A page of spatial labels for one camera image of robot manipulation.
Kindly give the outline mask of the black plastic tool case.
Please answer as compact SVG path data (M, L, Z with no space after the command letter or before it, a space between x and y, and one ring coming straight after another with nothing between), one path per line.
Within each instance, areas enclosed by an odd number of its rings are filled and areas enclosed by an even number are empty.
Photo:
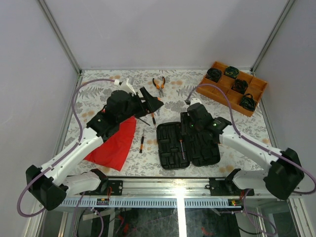
M179 139L183 140L185 160ZM181 121L158 125L157 142L159 161L165 170L184 169L191 164L196 167L215 165L221 159L218 144L213 143L211 138L199 134L182 135Z

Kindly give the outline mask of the black orange screwdriver large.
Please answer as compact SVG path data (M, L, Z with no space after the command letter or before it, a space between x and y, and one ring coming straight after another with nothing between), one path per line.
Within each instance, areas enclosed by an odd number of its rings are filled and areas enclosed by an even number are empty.
M180 141L180 145L181 145L182 158L183 158L183 160L185 160L186 157L185 157L185 152L184 152L184 147L183 147L183 140L179 139L179 141Z

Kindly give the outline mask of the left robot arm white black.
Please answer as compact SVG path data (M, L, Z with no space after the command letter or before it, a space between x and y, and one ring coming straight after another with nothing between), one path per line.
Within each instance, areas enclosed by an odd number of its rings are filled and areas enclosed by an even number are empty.
M94 191L98 195L108 189L105 176L98 169L82 175L69 176L87 155L120 131L120 125L130 118L141 118L163 106L146 88L141 96L133 89L111 93L106 105L82 128L78 140L41 167L31 165L26 170L27 190L46 210L57 208L68 195Z

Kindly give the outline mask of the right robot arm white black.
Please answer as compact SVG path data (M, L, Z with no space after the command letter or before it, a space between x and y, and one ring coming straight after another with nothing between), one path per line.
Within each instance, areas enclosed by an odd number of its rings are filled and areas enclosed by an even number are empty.
M231 195L245 189L267 190L278 199L286 200L304 178L298 154L291 148L284 151L266 145L248 135L237 133L233 124L222 118L213 118L201 103L187 108L190 126L215 144L229 146L261 167L260 171L238 170L225 182Z

